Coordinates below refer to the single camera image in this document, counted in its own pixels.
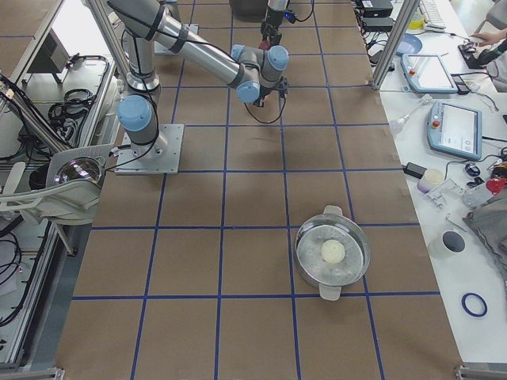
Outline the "person hand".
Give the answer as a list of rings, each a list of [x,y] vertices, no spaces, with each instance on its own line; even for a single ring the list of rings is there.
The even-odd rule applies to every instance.
[[[493,32],[481,32],[475,33],[468,37],[469,40],[473,40],[480,46],[493,45],[501,40],[501,36]]]

